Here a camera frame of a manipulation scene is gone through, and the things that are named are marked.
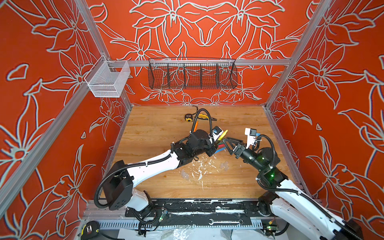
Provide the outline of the yellow marker pen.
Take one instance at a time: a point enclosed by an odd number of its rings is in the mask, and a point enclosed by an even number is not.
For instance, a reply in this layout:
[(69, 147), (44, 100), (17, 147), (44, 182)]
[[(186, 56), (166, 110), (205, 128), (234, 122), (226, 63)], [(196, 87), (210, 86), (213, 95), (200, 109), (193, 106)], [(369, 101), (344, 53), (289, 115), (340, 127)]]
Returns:
[(220, 142), (227, 134), (228, 130), (225, 130), (221, 135), (220, 137), (218, 138), (218, 141)]

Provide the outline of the orange marker pen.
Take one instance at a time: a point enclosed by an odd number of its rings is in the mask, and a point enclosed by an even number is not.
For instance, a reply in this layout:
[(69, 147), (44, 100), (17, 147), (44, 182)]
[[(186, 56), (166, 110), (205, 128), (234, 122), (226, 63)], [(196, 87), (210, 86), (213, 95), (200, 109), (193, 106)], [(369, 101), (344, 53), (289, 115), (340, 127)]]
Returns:
[(197, 130), (197, 128), (198, 128), (198, 124), (199, 124), (199, 122), (197, 121), (196, 124), (195, 124), (195, 126), (194, 126), (194, 130), (193, 130), (193, 132), (196, 132), (196, 130)]

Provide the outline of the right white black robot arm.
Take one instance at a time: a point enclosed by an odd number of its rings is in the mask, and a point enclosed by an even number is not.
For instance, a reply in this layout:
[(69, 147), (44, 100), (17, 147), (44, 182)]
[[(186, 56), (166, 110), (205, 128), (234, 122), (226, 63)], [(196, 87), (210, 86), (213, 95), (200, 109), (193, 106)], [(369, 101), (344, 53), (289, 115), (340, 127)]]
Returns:
[(268, 136), (255, 137), (253, 147), (232, 138), (223, 139), (223, 143), (231, 155), (258, 171), (256, 181), (266, 190), (258, 200), (261, 215), (283, 219), (310, 240), (364, 238), (359, 224), (346, 221), (324, 208), (277, 168), (280, 159)]

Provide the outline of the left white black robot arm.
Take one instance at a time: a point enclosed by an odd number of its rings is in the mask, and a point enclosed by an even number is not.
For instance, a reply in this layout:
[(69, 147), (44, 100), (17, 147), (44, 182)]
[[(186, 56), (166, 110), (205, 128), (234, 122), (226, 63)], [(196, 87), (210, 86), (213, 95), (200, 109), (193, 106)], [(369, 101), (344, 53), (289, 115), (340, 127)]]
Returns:
[(213, 125), (213, 119), (206, 109), (198, 109), (195, 113), (190, 134), (171, 143), (166, 152), (153, 158), (131, 164), (116, 162), (105, 174), (98, 185), (94, 204), (99, 209), (111, 211), (128, 207), (138, 212), (150, 205), (150, 197), (145, 191), (138, 191), (136, 186), (163, 172), (183, 167), (198, 156), (212, 156), (226, 132)]

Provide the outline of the blue marker pen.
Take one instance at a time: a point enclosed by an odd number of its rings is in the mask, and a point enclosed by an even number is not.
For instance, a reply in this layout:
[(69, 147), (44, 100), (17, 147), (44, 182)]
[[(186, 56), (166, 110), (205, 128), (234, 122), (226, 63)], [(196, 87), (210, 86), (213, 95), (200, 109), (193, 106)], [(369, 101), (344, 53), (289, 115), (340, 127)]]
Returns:
[(217, 149), (215, 153), (221, 152), (221, 151), (223, 151), (223, 150), (225, 150), (225, 149), (226, 149), (225, 147), (220, 148), (220, 149)]

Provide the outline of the yellow black tape measure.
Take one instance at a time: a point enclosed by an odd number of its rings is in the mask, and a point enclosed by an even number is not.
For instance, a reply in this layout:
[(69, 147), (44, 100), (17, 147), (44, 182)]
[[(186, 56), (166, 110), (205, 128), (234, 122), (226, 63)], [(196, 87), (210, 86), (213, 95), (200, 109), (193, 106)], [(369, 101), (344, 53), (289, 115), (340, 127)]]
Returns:
[(192, 122), (194, 120), (194, 116), (192, 114), (185, 114), (185, 121)]

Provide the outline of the silver wrench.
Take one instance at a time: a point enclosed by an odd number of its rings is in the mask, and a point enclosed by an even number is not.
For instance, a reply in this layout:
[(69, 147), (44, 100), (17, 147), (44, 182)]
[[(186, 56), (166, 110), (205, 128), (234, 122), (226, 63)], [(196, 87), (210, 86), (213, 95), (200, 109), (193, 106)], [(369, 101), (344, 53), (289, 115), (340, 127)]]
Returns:
[(216, 221), (214, 219), (209, 219), (208, 224), (209, 225), (242, 225), (244, 223), (243, 220), (237, 220), (237, 221)]

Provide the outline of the black tape measure foreground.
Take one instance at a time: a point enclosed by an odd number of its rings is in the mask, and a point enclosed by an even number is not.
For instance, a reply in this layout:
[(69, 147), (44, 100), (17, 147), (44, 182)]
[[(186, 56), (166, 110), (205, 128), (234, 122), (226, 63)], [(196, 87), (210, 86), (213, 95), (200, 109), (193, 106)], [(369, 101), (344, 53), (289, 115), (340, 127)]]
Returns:
[(81, 232), (81, 240), (90, 240), (98, 236), (100, 231), (100, 223), (97, 221), (90, 221), (86, 223)]

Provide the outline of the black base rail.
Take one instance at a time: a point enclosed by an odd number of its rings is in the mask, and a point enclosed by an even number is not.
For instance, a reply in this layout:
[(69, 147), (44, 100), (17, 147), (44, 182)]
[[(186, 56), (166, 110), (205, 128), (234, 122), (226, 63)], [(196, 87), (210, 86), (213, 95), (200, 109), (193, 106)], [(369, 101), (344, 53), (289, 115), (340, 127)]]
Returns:
[(161, 216), (162, 210), (167, 210), (161, 226), (194, 226), (209, 227), (209, 219), (216, 221), (243, 220), (242, 225), (212, 225), (238, 226), (259, 228), (261, 221), (268, 223), (274, 217), (263, 216), (259, 213), (257, 199), (153, 199), (153, 207)]

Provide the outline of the clear plastic wall bin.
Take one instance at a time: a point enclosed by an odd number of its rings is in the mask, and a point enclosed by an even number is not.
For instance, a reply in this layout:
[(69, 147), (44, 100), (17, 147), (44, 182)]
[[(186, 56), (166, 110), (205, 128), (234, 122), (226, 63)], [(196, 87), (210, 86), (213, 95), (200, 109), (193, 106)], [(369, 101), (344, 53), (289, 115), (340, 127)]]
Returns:
[(88, 88), (96, 98), (119, 98), (131, 75), (131, 69), (127, 61), (123, 61), (119, 71), (110, 67), (112, 61), (101, 57), (85, 76)]

